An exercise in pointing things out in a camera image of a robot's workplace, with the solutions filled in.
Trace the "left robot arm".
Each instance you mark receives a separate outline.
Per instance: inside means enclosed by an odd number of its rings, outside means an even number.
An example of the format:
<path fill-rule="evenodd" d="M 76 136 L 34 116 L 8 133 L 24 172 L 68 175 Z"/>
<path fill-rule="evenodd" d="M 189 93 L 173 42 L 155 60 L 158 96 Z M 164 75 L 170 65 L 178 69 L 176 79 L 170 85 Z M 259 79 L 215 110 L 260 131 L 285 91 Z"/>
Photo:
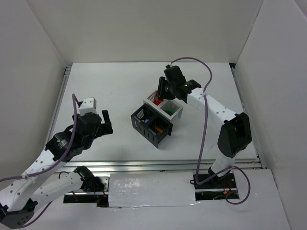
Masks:
<path fill-rule="evenodd" d="M 86 166 L 78 166 L 55 182 L 44 184 L 73 157 L 91 147 L 93 141 L 113 133 L 107 110 L 102 115 L 88 112 L 72 116 L 74 123 L 56 133 L 35 162 L 0 192 L 0 222 L 10 229 L 21 229 L 42 206 L 74 190 L 105 192 L 105 183 Z"/>

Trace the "green lego brick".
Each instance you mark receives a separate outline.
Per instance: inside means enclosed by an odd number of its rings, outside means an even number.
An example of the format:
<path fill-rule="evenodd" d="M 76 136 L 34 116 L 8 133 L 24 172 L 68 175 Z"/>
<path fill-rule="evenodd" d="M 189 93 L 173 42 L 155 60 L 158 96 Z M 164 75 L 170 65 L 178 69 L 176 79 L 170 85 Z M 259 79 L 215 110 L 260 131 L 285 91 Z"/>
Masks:
<path fill-rule="evenodd" d="M 166 109 L 165 112 L 166 112 L 169 116 L 172 116 L 172 115 L 176 112 L 176 110 L 174 110 L 174 109 Z"/>

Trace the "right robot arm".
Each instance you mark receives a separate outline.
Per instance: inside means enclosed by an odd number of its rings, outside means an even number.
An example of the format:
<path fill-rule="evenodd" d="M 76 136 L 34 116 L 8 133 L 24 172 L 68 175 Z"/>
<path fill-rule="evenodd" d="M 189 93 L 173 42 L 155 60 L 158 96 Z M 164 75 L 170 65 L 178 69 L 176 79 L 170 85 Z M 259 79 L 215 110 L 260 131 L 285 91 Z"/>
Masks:
<path fill-rule="evenodd" d="M 179 99 L 203 112 L 203 135 L 207 133 L 208 121 L 212 121 L 218 128 L 219 151 L 209 168 L 209 174 L 212 178 L 224 177 L 231 170 L 235 156 L 252 142 L 249 116 L 244 112 L 237 113 L 228 109 L 207 94 L 206 87 L 196 81 L 187 81 L 179 66 L 167 65 L 164 74 L 159 78 L 157 98 Z"/>

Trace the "tan lego plate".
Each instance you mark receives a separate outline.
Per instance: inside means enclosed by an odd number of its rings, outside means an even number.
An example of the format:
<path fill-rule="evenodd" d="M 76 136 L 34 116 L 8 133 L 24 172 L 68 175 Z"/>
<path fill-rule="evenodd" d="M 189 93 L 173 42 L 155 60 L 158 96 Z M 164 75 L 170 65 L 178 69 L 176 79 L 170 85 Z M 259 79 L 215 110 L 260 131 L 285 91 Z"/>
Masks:
<path fill-rule="evenodd" d="M 156 132 L 158 135 L 163 134 L 164 131 L 165 131 L 165 130 L 164 130 L 162 127 L 160 127 L 160 126 L 154 126 L 153 128 L 154 128 L 155 132 Z"/>

